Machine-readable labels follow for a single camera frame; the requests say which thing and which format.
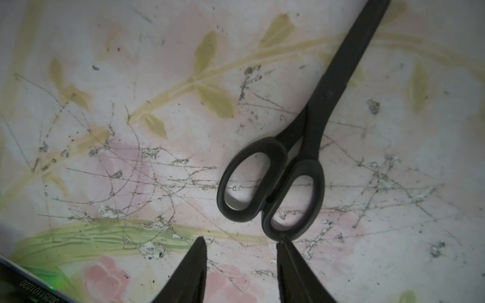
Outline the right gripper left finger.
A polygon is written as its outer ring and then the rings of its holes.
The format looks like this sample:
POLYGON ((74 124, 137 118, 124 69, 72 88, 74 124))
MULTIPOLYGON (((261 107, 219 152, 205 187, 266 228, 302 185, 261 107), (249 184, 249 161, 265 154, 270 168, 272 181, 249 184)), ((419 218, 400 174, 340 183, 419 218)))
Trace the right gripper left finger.
POLYGON ((194 241, 162 290, 152 302, 201 303, 207 281, 207 244, 200 236, 194 241))

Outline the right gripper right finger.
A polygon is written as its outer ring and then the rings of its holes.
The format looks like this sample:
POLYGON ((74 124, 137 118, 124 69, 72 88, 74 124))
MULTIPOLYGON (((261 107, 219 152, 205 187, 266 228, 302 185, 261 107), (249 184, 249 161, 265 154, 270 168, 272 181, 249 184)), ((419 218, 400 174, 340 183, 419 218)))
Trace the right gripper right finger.
POLYGON ((277 243, 277 280, 282 303, 337 302, 288 238, 277 243))

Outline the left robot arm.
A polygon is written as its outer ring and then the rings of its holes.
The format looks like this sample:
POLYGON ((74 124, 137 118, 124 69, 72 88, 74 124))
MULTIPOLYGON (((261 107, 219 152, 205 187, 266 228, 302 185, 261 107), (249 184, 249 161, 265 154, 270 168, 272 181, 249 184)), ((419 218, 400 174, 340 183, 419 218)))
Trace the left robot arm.
POLYGON ((1 255, 1 302, 75 303, 78 301, 1 255))

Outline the all black scissors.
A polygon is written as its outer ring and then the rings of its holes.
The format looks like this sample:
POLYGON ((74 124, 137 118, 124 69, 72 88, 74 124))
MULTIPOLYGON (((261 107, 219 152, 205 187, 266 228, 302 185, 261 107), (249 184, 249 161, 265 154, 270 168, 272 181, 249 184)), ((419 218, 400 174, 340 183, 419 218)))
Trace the all black scissors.
POLYGON ((319 162, 323 132, 389 6, 390 1, 368 1, 309 101, 293 122, 276 136, 252 142, 230 161, 222 174, 217 192, 217 206, 224 217, 234 222, 249 222, 260 214, 265 235, 274 241, 283 238, 295 240, 312 225, 322 208, 325 194, 325 177, 319 162), (269 168, 249 205, 242 210, 233 209, 226 201, 227 184, 237 167, 257 153, 269 158, 269 168), (313 180, 307 211, 287 230, 273 227, 273 216, 290 187, 297 178, 304 175, 313 180))

